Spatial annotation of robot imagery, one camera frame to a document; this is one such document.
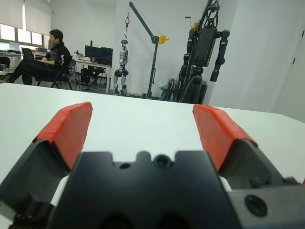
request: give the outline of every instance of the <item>red tape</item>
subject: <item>red tape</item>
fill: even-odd
[[[64,163],[72,169],[85,143],[92,110],[89,102],[59,110],[35,139],[55,143]]]
[[[210,154],[217,170],[224,163],[234,140],[249,139],[258,146],[223,110],[196,104],[193,114],[202,146]]]

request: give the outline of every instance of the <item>black jacket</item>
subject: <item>black jacket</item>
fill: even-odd
[[[53,46],[51,51],[47,53],[46,58],[49,61],[55,61],[55,65],[64,65],[68,67],[71,56],[64,42],[62,42]]]

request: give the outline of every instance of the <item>black pants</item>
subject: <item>black pants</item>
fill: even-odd
[[[54,68],[54,66],[46,63],[24,58],[10,76],[9,82],[13,83],[22,75],[23,84],[32,85],[32,76],[42,80],[50,79],[55,78],[59,71],[60,70]]]
[[[105,72],[103,68],[97,67],[96,69],[94,69],[93,66],[88,66],[88,70],[91,72],[91,76],[93,77],[94,80],[97,80],[98,75],[100,73]]]

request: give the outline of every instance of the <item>desk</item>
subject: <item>desk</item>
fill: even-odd
[[[36,56],[46,56],[46,52],[33,52],[34,59],[36,59]]]
[[[85,101],[92,103],[93,113],[83,151],[110,151],[115,161],[135,161],[142,150],[152,158],[166,154],[172,160],[178,150],[202,150],[192,104],[9,83],[0,84],[0,97],[6,98],[0,100],[0,182],[59,109]],[[258,142],[284,177],[304,180],[304,123],[281,114],[222,109]],[[61,181],[53,204],[66,181]]]
[[[13,53],[13,52],[0,52],[0,57],[20,57],[21,54]]]
[[[106,68],[107,71],[107,84],[106,84],[106,93],[109,92],[109,79],[110,79],[110,69],[111,66],[110,65],[105,65],[105,64],[100,64],[100,63],[93,63],[91,61],[83,61],[83,60],[75,60],[76,63],[82,63],[82,68],[84,68],[84,65],[91,65],[91,66],[95,66],[95,67],[101,67],[101,68]]]

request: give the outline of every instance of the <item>humanoid robot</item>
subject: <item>humanoid robot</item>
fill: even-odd
[[[119,94],[119,85],[118,85],[118,79],[121,77],[121,83],[122,83],[122,89],[121,89],[121,95],[127,96],[127,86],[125,84],[126,76],[129,74],[126,70],[125,66],[128,62],[128,50],[126,45],[128,44],[127,40],[122,40],[122,50],[120,51],[120,68],[118,70],[115,70],[114,72],[114,93]]]

